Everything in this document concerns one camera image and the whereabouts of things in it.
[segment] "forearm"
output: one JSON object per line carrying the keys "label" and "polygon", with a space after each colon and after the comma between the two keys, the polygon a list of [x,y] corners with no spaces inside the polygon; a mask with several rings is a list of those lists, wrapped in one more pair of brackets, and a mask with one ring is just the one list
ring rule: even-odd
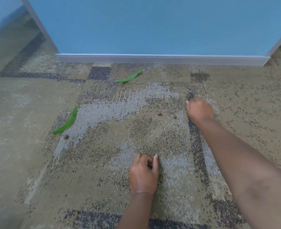
{"label": "forearm", "polygon": [[124,211],[116,229],[148,228],[153,195],[142,193],[135,195]]}
{"label": "forearm", "polygon": [[276,165],[215,120],[204,120],[198,127],[234,197],[253,182],[281,175]]}

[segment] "white baseboard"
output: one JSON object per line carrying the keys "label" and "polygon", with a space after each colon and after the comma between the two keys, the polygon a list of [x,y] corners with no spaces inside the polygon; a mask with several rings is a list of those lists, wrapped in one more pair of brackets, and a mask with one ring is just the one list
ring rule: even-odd
{"label": "white baseboard", "polygon": [[60,62],[263,66],[269,56],[56,54]]}

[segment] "speckled carpet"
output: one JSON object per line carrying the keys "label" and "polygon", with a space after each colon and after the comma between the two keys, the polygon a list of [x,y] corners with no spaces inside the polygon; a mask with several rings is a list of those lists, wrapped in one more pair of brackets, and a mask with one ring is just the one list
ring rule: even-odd
{"label": "speckled carpet", "polygon": [[[248,228],[185,100],[203,96],[227,129],[281,167],[281,48],[264,67],[63,64],[54,54],[40,33],[0,72],[79,92],[57,97],[64,104],[39,153],[45,166],[16,196],[28,206],[22,228],[113,228],[130,200],[135,153],[159,155],[150,228]],[[69,138],[52,135],[75,106]]]}

